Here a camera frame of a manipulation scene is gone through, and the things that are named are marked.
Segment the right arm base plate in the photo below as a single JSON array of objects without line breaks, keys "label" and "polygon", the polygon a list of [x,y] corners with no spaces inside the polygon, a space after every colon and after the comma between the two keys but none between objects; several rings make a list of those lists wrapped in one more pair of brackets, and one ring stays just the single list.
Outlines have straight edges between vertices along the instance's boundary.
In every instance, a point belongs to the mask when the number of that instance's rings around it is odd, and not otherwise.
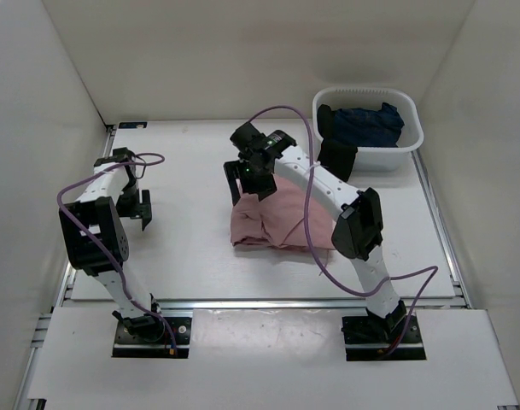
[{"label": "right arm base plate", "polygon": [[342,328],[347,362],[377,360],[426,360],[426,353],[417,317],[410,318],[406,332],[403,319],[392,333],[386,335],[367,316],[344,316]]}]

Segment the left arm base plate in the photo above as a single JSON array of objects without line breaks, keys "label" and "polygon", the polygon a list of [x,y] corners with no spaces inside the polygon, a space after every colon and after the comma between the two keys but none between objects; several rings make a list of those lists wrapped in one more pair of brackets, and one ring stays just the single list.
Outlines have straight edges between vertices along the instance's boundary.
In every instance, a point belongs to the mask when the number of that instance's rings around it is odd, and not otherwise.
[{"label": "left arm base plate", "polygon": [[165,324],[150,315],[140,318],[124,318],[118,311],[112,315],[118,324],[114,333],[112,356],[114,358],[187,359],[190,352],[192,331],[191,316],[168,316],[174,337]]}]

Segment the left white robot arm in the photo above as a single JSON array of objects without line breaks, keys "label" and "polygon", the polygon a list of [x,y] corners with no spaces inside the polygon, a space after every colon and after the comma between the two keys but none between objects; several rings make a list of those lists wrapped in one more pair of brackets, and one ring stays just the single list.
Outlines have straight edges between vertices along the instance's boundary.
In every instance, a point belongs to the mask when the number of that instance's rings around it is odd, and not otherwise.
[{"label": "left white robot arm", "polygon": [[113,316],[128,333],[148,343],[167,332],[154,296],[126,266],[130,245],[123,219],[152,220],[148,190],[138,187],[138,167],[149,164],[128,148],[95,161],[93,175],[57,194],[59,218],[71,266],[102,284],[118,308]]}]

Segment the pink trousers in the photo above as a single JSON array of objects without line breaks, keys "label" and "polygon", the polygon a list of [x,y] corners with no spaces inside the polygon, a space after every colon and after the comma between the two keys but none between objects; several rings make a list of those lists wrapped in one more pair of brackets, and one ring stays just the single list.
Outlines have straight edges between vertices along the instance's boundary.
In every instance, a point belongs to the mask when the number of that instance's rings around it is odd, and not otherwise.
[{"label": "pink trousers", "polygon": [[259,246],[305,252],[305,193],[287,179],[275,178],[276,192],[264,200],[241,193],[231,210],[233,246]]}]

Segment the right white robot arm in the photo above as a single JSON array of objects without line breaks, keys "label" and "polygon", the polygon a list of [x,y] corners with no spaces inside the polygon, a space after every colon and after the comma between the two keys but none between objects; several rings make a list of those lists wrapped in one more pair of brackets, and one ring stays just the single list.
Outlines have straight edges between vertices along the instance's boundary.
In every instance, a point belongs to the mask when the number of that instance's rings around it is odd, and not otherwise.
[{"label": "right white robot arm", "polygon": [[363,340],[387,342],[406,317],[406,307],[390,283],[382,250],[383,217],[378,193],[359,190],[322,167],[286,132],[266,135],[246,122],[230,137],[238,150],[235,161],[224,164],[231,200],[243,194],[264,200],[277,190],[282,177],[302,188],[335,222],[331,242],[353,264],[366,300],[366,318],[354,333]]}]

